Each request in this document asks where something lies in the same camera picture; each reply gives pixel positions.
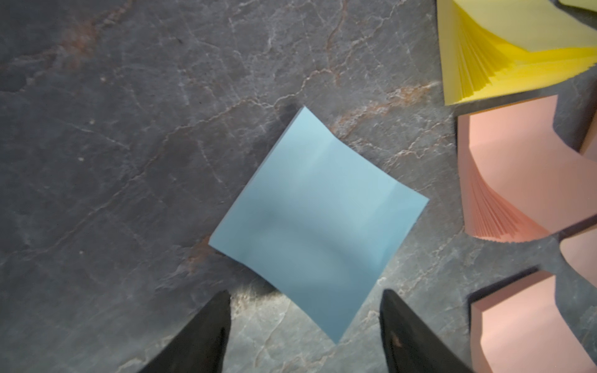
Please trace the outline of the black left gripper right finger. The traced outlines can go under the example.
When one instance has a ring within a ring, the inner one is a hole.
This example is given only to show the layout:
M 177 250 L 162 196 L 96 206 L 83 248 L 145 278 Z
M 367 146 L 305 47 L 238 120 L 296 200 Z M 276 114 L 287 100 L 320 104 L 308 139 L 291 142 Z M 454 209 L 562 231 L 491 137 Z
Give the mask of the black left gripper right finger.
M 391 289 L 382 293 L 379 325 L 391 373 L 472 371 Z

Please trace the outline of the yellow memo pad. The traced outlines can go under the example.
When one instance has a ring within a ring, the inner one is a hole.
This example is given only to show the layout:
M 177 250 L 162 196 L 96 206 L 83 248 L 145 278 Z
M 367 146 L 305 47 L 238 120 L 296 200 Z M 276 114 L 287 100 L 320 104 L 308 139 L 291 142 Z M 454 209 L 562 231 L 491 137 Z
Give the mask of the yellow memo pad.
M 596 31 L 551 1 L 438 1 L 447 105 L 542 89 L 596 64 Z

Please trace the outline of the light blue memo pad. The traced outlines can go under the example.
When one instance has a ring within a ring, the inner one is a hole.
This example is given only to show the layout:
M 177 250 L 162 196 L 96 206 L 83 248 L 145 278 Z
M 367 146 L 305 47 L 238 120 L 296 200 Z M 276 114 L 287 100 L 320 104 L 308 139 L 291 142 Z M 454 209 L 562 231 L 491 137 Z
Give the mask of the light blue memo pad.
M 302 108 L 209 243 L 338 343 L 427 203 Z

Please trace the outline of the torn yellow memo page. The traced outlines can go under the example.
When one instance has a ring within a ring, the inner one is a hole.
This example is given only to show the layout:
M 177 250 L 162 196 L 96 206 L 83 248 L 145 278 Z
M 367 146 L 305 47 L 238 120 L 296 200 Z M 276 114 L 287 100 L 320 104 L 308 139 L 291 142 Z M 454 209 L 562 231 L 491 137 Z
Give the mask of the torn yellow memo page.
M 558 0 L 564 6 L 597 12 L 597 0 Z

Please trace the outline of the pink memo pad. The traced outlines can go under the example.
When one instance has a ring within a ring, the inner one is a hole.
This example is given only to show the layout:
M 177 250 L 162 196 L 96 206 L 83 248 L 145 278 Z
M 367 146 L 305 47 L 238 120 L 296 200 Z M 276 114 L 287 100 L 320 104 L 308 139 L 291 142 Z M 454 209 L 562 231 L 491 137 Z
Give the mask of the pink memo pad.
M 556 301 L 556 277 L 539 270 L 470 306 L 475 372 L 595 372 Z
M 542 239 L 596 215 L 596 164 L 553 128 L 545 96 L 457 120 L 464 228 L 494 242 Z

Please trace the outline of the torn pink memo page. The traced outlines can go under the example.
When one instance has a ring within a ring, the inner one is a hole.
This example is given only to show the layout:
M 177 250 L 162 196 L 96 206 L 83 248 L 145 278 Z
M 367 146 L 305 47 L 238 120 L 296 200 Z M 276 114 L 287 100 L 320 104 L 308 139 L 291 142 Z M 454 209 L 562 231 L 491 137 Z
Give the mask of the torn pink memo page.
M 580 154 L 594 162 L 597 161 L 597 124 L 593 122 L 580 149 Z

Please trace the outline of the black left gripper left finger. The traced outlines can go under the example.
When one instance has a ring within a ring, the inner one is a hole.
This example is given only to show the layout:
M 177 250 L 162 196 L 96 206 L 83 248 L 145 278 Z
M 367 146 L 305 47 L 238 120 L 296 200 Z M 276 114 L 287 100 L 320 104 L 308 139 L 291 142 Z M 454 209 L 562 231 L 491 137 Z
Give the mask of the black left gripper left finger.
M 230 293 L 218 292 L 142 371 L 221 372 L 231 324 Z

